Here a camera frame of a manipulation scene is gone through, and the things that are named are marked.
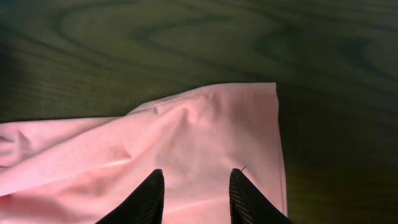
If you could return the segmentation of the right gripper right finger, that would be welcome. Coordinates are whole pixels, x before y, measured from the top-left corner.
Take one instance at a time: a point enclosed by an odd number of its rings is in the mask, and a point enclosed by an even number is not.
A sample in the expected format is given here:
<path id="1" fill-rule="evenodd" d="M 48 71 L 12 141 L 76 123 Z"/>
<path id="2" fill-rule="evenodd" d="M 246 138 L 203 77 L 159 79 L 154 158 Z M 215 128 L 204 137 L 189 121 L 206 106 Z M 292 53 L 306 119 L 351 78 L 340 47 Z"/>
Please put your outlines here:
<path id="1" fill-rule="evenodd" d="M 231 224 L 293 224 L 239 169 L 229 178 Z"/>

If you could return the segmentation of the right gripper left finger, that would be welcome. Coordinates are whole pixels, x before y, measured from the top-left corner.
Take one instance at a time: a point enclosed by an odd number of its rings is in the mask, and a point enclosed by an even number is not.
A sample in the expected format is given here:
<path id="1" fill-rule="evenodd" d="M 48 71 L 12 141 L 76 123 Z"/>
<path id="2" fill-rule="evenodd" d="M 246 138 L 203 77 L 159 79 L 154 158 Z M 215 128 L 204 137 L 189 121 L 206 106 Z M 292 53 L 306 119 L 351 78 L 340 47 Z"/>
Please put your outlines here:
<path id="1" fill-rule="evenodd" d="M 161 224 L 164 195 L 163 172 L 155 169 L 120 205 L 96 224 Z"/>

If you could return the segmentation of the pink printed t-shirt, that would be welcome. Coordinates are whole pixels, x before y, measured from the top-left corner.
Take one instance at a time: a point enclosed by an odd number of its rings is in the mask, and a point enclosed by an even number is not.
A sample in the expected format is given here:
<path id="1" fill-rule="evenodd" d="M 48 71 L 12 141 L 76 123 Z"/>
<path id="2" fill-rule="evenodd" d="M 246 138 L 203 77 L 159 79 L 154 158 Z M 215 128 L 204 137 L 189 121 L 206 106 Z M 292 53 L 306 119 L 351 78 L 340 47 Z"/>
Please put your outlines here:
<path id="1" fill-rule="evenodd" d="M 119 117 L 1 125 L 1 222 L 95 223 L 155 169 L 164 223 L 229 223 L 242 169 L 287 213 L 274 83 L 210 85 Z"/>

